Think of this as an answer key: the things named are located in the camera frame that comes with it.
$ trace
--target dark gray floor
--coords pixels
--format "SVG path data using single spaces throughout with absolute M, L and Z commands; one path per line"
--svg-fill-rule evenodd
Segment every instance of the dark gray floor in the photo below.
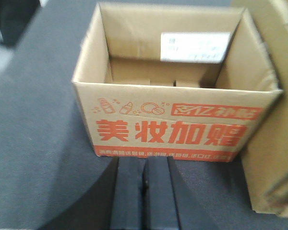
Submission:
M 0 228 L 34 229 L 53 218 L 111 160 L 94 155 L 70 82 L 94 6 L 92 0 L 50 1 L 0 77 Z M 252 212 L 239 160 L 177 165 L 221 229 L 288 230 L 288 219 Z

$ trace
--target cardboard wall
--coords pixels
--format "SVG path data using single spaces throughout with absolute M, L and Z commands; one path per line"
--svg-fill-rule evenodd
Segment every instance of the cardboard wall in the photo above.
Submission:
M 282 181 L 285 184 L 280 202 L 288 194 L 285 181 L 288 176 L 288 2 L 234 0 L 233 5 L 249 8 L 284 89 L 284 95 L 242 156 L 252 207 L 256 212 L 288 217 L 288 202 L 274 205 L 277 202 L 270 203 L 268 196 Z

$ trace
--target cosmetics icon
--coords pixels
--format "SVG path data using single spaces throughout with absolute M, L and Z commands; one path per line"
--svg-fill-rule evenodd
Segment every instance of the cosmetics icon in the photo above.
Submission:
M 120 113 L 121 114 L 128 114 L 131 110 L 132 110 L 133 104 L 132 102 L 128 102 L 127 104 L 125 104 L 121 109 L 120 109 Z
M 115 109 L 105 98 L 99 98 L 98 100 L 99 100 L 101 108 L 106 114 L 115 113 Z

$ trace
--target small cardboard box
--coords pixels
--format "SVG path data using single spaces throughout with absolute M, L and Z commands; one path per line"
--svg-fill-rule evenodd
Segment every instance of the small cardboard box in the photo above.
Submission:
M 241 155 L 252 208 L 288 217 L 288 0 L 233 4 L 250 9 L 285 91 Z
M 190 49 L 228 34 L 228 49 L 212 48 L 224 61 L 164 56 L 175 33 Z M 98 156 L 232 161 L 281 94 L 244 8 L 99 3 L 72 81 Z

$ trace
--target bottle icon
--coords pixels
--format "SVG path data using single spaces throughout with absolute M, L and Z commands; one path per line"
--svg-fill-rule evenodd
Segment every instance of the bottle icon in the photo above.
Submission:
M 98 100 L 99 100 L 101 108 L 106 114 L 115 113 L 115 109 L 105 98 L 99 98 Z
M 128 102 L 127 104 L 125 104 L 121 109 L 120 109 L 120 113 L 121 114 L 128 114 L 131 110 L 132 110 L 133 104 L 132 102 Z

